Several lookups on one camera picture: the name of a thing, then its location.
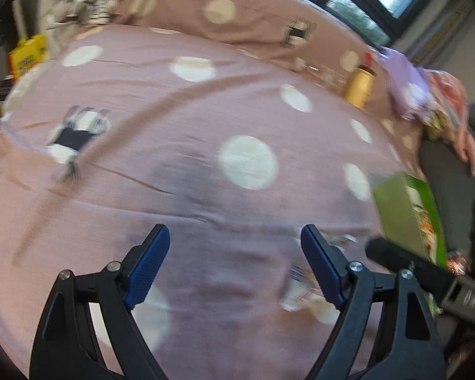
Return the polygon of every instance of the polka dot bedding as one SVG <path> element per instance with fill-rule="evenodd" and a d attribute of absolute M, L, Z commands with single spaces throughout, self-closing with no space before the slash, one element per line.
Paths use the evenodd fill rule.
<path fill-rule="evenodd" d="M 417 170 L 419 130 L 392 113 L 381 70 L 366 112 L 292 71 L 348 78 L 368 49 L 300 0 L 122 0 L 117 13 L 4 104 L 2 346 L 27 373 L 58 272 L 93 273 L 163 223 L 171 249 L 134 317 L 168 377 L 304 378 L 337 311 L 281 306 L 292 265 L 307 267 L 300 227 L 349 236 L 345 255 L 378 270 L 364 253 L 381 233 L 372 188 Z"/>

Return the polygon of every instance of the wall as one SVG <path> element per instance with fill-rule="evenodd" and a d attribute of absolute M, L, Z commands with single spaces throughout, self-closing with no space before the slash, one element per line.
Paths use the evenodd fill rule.
<path fill-rule="evenodd" d="M 394 43 L 394 48 L 405 52 L 443 10 L 447 1 L 449 0 L 431 0 L 405 34 Z"/>
<path fill-rule="evenodd" d="M 433 66 L 459 78 L 465 85 L 469 101 L 475 101 L 475 15 Z"/>

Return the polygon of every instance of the metal screw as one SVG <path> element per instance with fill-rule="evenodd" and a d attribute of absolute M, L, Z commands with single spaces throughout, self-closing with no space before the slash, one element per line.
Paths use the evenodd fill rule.
<path fill-rule="evenodd" d="M 119 261 L 112 261 L 107 265 L 109 271 L 118 271 L 122 268 L 122 264 Z"/>
<path fill-rule="evenodd" d="M 413 273 L 410 270 L 403 269 L 401 270 L 401 277 L 410 280 L 413 277 Z"/>
<path fill-rule="evenodd" d="M 62 270 L 58 274 L 60 280 L 67 280 L 70 277 L 70 270 Z"/>
<path fill-rule="evenodd" d="M 363 265 L 361 263 L 359 263 L 358 261 L 353 261 L 352 263 L 350 263 L 350 270 L 355 271 L 356 273 L 358 273 L 362 269 L 363 269 Z"/>

